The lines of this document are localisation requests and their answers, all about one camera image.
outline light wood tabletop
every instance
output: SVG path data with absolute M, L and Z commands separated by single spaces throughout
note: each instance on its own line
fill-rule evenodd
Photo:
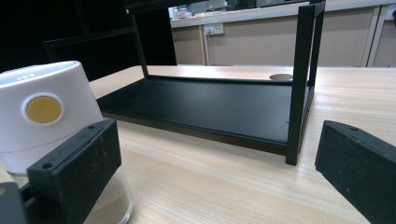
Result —
M 290 67 L 150 66 L 152 75 L 268 78 Z M 95 97 L 142 78 L 139 66 L 91 83 Z M 396 146 L 396 69 L 319 68 L 297 166 L 285 157 L 118 121 L 134 195 L 128 223 L 368 223 L 322 175 L 323 121 L 356 126 Z M 2 170 L 0 181 L 9 177 Z

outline black metal rack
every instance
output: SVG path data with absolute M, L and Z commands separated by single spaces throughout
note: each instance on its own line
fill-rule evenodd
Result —
M 325 1 L 299 7 L 292 81 L 149 74 L 134 14 L 196 1 L 127 5 L 144 78 L 100 99 L 105 117 L 286 155 L 297 164 L 314 96 Z

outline table surface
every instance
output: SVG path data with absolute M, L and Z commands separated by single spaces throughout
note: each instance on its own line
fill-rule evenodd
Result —
M 268 78 L 290 67 L 150 66 L 151 74 Z M 140 78 L 139 66 L 91 83 L 96 97 Z M 323 120 L 396 146 L 396 69 L 319 68 L 297 166 L 285 157 L 118 121 L 134 194 L 128 223 L 368 223 L 315 170 Z M 8 181 L 0 169 L 0 181 Z

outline yellow circle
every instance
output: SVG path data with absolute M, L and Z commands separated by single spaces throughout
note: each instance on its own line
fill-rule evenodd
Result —
M 37 123 L 51 123 L 61 116 L 61 112 L 61 104 L 49 96 L 35 98 L 26 108 L 29 118 Z

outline black backdrop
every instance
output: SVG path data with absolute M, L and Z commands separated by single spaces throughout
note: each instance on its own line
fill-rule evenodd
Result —
M 84 35 L 74 0 L 0 1 L 0 73 L 50 63 L 42 42 Z M 122 0 L 81 0 L 93 33 L 128 27 Z M 148 64 L 175 65 L 167 9 L 136 16 Z M 61 61 L 81 61 L 89 81 L 138 65 L 132 34 L 56 49 Z

